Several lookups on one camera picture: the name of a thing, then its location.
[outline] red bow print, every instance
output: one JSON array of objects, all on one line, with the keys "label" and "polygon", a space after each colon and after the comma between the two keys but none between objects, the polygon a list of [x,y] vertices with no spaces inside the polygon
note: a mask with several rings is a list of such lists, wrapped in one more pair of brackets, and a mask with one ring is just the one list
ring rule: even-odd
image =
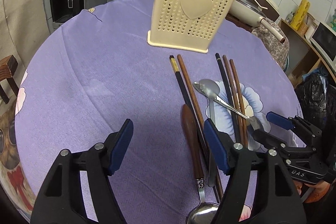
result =
[{"label": "red bow print", "polygon": [[12,186],[14,187],[15,189],[15,192],[17,193],[17,191],[19,191],[19,194],[22,198],[22,201],[23,203],[26,205],[27,209],[29,211],[32,211],[33,210],[33,207],[30,205],[29,201],[27,200],[26,198],[26,195],[25,193],[23,192],[23,188],[24,188],[24,185],[23,185],[23,181],[24,181],[24,177],[23,177],[23,174],[22,174],[22,170],[21,170],[21,167],[18,166],[16,168],[15,171],[13,172],[7,172],[7,175],[8,175],[8,178],[9,178],[9,181],[10,183],[12,184]]}]

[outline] spoon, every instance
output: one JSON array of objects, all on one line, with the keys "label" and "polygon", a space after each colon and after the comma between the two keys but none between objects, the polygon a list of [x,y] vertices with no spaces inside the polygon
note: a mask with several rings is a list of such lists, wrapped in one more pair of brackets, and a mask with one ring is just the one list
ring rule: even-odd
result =
[{"label": "spoon", "polygon": [[[206,94],[209,100],[209,116],[212,120],[213,124],[215,122],[215,106],[214,106],[214,99],[220,93],[221,89],[217,85],[217,83],[210,79],[202,79],[199,81],[199,86],[201,87],[202,91]],[[215,159],[210,152],[209,155],[209,176],[208,176],[208,186],[214,187],[216,181],[216,162]]]},{"label": "spoon", "polygon": [[[202,90],[201,85],[197,82],[193,83],[193,87],[195,90],[197,90],[199,93],[201,93],[204,96],[207,96],[206,93]],[[227,102],[225,102],[222,98],[220,98],[218,95],[215,97],[214,102],[216,102],[217,104],[220,104],[221,106],[237,113],[238,115],[242,116],[244,119],[246,119],[250,125],[252,126],[253,130],[257,130],[257,129],[262,129],[264,130],[264,127],[262,125],[262,123],[260,122],[260,120],[255,117],[255,116],[247,116],[244,115],[243,113],[241,113],[239,110],[236,110],[233,106],[229,105]]]},{"label": "spoon", "polygon": [[199,144],[197,140],[196,122],[194,116],[187,105],[182,107],[182,128],[188,142],[193,160],[194,178],[197,181],[199,193],[199,205],[188,214],[187,224],[210,224],[215,216],[218,205],[205,202],[204,193],[204,173],[201,164]]}]

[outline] round table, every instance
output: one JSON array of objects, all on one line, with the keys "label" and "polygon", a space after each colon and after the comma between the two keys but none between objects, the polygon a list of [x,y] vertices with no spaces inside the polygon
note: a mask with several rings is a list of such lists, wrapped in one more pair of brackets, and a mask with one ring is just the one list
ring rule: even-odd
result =
[{"label": "round table", "polygon": [[[117,0],[83,10],[33,57],[21,85],[15,127],[23,169],[35,194],[62,149],[85,151],[130,118],[132,141],[120,170],[110,177],[127,223],[185,222],[199,197],[180,121],[184,100],[170,55],[182,55],[191,81],[221,81],[215,53],[232,58],[245,107],[267,131],[271,126],[264,116],[269,111],[301,115],[291,83],[260,39],[224,21],[207,54],[152,47],[147,44],[152,7],[153,0]],[[226,97],[222,82],[219,85]],[[206,117],[207,99],[197,97]],[[233,134],[230,115],[219,105],[216,125]],[[276,126],[271,132],[295,145],[293,133]],[[256,143],[251,146],[260,149]],[[220,173],[225,187],[228,178]],[[95,219],[85,174],[82,179],[88,216]],[[255,173],[250,180],[245,202],[249,207]],[[206,200],[215,202],[209,187]]]}]

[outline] black chopstick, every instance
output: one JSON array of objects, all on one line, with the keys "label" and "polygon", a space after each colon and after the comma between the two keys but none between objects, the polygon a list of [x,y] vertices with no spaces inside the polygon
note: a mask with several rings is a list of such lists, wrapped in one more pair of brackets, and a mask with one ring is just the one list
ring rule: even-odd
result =
[{"label": "black chopstick", "polygon": [[187,88],[184,85],[181,72],[179,70],[179,67],[176,63],[174,56],[173,55],[169,56],[169,60],[170,60],[171,66],[173,67],[173,70],[174,70],[174,73],[177,79],[177,83],[178,83],[178,86],[180,87],[184,102],[188,107],[190,107],[191,111],[194,112],[193,105],[191,104],[191,100],[187,92]]},{"label": "black chopstick", "polygon": [[[180,87],[184,102],[190,108],[191,112],[193,113],[195,121],[197,121],[193,105],[191,103],[187,88],[184,85],[184,81],[183,81],[181,72],[179,70],[179,67],[176,63],[175,57],[173,55],[171,55],[171,56],[169,56],[169,60],[170,60],[171,66],[173,67],[173,70],[174,70],[174,73],[175,73],[175,76],[176,76],[176,79],[177,79],[177,83]],[[205,165],[206,165],[207,170],[209,170],[209,156],[210,156],[209,150],[206,149],[206,145],[205,145],[205,142],[204,142],[204,139],[203,139],[203,136],[202,136],[202,132],[201,132],[201,129],[200,129],[200,126],[199,126],[198,122],[196,122],[196,126],[197,126],[198,140],[199,140],[199,143],[200,143],[200,147],[201,147],[203,157],[205,159]],[[220,203],[221,199],[219,197],[219,191],[218,191],[217,187],[216,186],[213,187],[213,190],[214,190],[214,194],[216,196],[217,202]]]},{"label": "black chopstick", "polygon": [[[231,94],[231,90],[230,90],[230,85],[229,85],[229,82],[228,82],[228,79],[227,79],[227,76],[226,76],[226,72],[225,72],[221,57],[220,57],[219,53],[216,53],[215,56],[216,56],[219,71],[220,71],[220,74],[222,76],[222,80],[223,80],[223,83],[224,83],[228,103],[229,103],[229,105],[234,106],[233,99],[232,99],[232,94]],[[233,111],[231,111],[231,118],[232,118],[232,124],[233,124],[233,131],[235,133],[235,142],[236,143],[241,143],[239,127],[238,127],[238,122],[237,122],[237,116]]]}]

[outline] wooden stool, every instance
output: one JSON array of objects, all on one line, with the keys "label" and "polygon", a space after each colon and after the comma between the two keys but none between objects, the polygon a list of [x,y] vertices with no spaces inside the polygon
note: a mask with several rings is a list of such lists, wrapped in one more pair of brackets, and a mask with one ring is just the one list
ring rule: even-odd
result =
[{"label": "wooden stool", "polygon": [[[14,94],[18,95],[19,88],[17,84],[15,83],[13,76],[17,69],[17,60],[13,55],[7,56],[4,59],[0,60],[0,81],[7,79],[9,86],[12,88]],[[0,97],[5,102],[5,104],[8,104],[9,98],[3,88],[0,85]]]}]

